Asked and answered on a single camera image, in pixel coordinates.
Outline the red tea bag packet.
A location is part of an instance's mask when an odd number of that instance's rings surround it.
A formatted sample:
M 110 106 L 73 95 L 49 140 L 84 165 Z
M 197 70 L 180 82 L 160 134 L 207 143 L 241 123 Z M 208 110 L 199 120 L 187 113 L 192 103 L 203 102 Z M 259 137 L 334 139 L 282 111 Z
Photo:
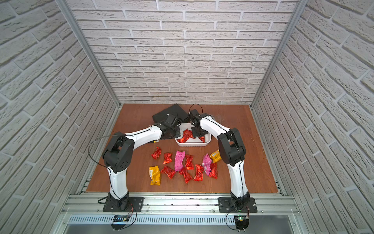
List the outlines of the red tea bag packet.
M 176 171 L 171 169 L 169 166 L 164 166 L 164 168 L 161 170 L 161 173 L 166 174 L 169 179 L 173 179 Z

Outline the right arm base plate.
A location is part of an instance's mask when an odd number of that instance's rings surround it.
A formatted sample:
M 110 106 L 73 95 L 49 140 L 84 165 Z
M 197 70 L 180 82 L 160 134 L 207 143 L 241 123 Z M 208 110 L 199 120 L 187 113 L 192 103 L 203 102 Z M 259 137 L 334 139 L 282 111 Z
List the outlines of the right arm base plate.
M 218 207 L 220 213 L 238 212 L 255 214 L 258 212 L 257 204 L 254 198 L 239 199 L 218 198 Z

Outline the small yellow tea bag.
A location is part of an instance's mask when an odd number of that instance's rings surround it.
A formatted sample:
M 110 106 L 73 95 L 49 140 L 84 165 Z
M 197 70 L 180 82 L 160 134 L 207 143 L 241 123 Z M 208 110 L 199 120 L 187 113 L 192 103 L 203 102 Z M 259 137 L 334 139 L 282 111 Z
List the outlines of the small yellow tea bag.
M 213 163 L 217 163 L 222 159 L 219 150 L 213 152 L 209 157 L 211 158 Z

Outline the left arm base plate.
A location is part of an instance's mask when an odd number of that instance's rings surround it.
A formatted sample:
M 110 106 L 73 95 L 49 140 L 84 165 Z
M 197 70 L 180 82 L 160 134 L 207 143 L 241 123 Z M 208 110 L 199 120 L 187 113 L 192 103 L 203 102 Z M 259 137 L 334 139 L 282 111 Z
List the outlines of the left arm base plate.
M 103 212 L 130 212 L 132 209 L 134 212 L 141 212 L 143 207 L 143 197 L 128 197 L 117 200 L 112 197 L 108 197 L 104 203 Z

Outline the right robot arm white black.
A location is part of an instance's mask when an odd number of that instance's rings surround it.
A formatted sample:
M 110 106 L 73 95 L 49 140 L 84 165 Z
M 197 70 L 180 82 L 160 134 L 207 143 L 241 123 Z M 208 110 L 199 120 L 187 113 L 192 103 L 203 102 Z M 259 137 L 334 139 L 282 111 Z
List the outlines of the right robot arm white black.
M 239 130 L 225 127 L 211 115 L 199 114 L 195 109 L 189 112 L 189 118 L 197 132 L 206 131 L 217 139 L 221 159 L 229 170 L 231 206 L 237 211 L 243 209 L 249 202 L 250 193 L 244 177 L 246 149 Z

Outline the white plastic storage box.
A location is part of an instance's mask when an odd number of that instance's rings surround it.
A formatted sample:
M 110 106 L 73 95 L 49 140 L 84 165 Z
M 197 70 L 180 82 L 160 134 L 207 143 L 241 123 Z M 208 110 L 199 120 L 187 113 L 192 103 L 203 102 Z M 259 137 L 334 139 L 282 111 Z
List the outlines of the white plastic storage box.
M 193 127 L 193 125 L 189 124 L 189 123 L 182 123 L 179 128 L 180 128 L 180 134 L 181 136 L 179 138 L 176 138 L 175 141 L 177 142 L 177 144 L 181 147 L 205 147 L 207 146 L 210 142 L 211 142 L 211 139 L 212 139 L 212 136 L 211 134 L 206 134 L 204 136 L 205 138 L 205 142 L 202 142 L 199 138 L 189 138 L 186 142 L 184 143 L 181 143 L 179 142 L 178 140 L 182 139 L 183 138 L 183 132 L 188 129 L 188 130 L 191 130 L 191 128 Z

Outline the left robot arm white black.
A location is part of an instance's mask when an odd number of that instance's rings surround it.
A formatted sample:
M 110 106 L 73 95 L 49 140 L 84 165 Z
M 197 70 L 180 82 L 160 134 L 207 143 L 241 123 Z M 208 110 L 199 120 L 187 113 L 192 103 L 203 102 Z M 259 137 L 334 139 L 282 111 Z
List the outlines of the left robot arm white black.
M 133 133 L 115 133 L 103 154 L 104 165 L 109 173 L 110 191 L 108 203 L 121 210 L 129 205 L 126 173 L 133 151 L 150 142 L 180 137 L 181 120 L 169 115 L 162 122 Z

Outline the magenta tea bag packet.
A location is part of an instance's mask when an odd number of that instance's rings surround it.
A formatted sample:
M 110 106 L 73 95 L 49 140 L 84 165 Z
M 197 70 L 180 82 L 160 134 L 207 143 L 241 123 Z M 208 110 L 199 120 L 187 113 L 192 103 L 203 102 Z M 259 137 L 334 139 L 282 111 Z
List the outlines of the magenta tea bag packet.
M 177 151 L 175 155 L 175 161 L 174 161 L 174 169 L 175 171 L 179 172 L 181 171 L 183 167 L 183 161 L 185 158 L 185 152 Z

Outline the yellow tea bag packet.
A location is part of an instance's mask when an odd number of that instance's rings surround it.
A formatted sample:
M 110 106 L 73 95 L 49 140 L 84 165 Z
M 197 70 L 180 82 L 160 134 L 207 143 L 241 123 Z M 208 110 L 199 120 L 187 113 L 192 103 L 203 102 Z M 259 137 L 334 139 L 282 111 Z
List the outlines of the yellow tea bag packet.
M 150 185 L 160 185 L 161 184 L 161 173 L 158 166 L 149 167 L 149 175 L 151 178 Z

